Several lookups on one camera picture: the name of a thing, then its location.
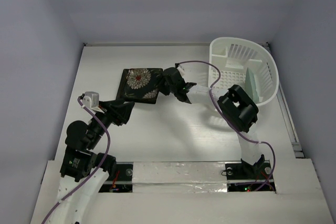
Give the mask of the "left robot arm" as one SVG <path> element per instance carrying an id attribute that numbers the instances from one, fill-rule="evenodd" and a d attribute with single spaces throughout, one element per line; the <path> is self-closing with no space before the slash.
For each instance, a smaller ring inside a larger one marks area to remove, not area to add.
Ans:
<path id="1" fill-rule="evenodd" d="M 82 94 L 77 101 L 92 119 L 89 123 L 74 121 L 67 127 L 57 198 L 43 223 L 84 223 L 98 192 L 132 190 L 133 165 L 117 163 L 108 154 L 108 127 L 126 124 L 134 102 L 100 101 L 94 92 Z"/>

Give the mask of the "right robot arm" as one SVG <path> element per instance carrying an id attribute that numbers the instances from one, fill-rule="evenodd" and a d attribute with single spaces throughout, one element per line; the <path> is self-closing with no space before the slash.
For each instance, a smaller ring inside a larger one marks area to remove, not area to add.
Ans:
<path id="1" fill-rule="evenodd" d="M 256 179 L 265 162 L 255 132 L 259 109 L 239 85 L 229 89 L 213 89 L 194 82 L 186 82 L 177 68 L 163 71 L 158 84 L 164 95 L 173 94 L 179 101 L 188 104 L 202 104 L 217 111 L 237 133 L 241 149 L 240 170 L 249 179 Z"/>

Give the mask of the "pale green rectangular berry plate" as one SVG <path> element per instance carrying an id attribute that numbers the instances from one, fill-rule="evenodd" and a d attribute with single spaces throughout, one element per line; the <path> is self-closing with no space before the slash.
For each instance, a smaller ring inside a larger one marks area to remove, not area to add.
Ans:
<path id="1" fill-rule="evenodd" d="M 249 95 L 255 104 L 260 102 L 260 96 L 258 91 L 258 81 L 254 72 L 247 68 L 245 76 L 245 92 Z"/>

